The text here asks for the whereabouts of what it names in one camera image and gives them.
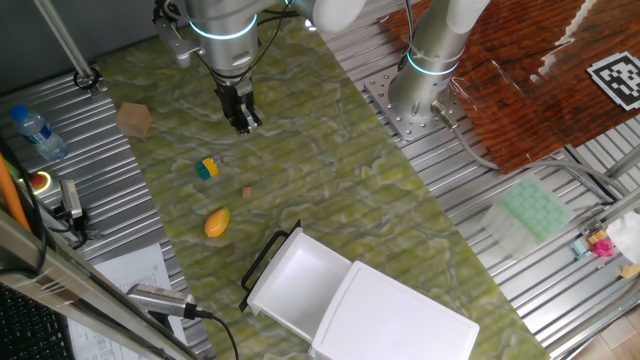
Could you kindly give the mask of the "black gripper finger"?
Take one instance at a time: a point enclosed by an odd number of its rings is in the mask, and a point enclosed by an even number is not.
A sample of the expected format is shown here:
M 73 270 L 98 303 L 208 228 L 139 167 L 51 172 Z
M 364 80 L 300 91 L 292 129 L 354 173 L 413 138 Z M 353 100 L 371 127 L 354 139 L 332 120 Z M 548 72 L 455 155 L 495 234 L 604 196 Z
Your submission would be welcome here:
M 253 106 L 247 106 L 246 104 L 244 104 L 243 115 L 247 122 L 248 131 L 253 131 L 262 125 L 262 121 L 260 120 L 259 116 L 255 113 L 255 109 Z
M 232 105 L 228 111 L 228 118 L 238 134 L 246 133 L 246 119 L 240 107 Z

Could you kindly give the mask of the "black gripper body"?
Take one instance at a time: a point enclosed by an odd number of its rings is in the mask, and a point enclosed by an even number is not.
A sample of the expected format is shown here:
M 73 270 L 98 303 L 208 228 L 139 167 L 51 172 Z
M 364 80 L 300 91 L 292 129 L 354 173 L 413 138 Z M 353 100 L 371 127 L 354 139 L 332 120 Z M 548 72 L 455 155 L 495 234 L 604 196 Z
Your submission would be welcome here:
M 215 93 L 225 116 L 240 114 L 242 106 L 255 116 L 253 83 L 250 79 L 243 79 L 235 85 L 217 81 L 216 86 Z

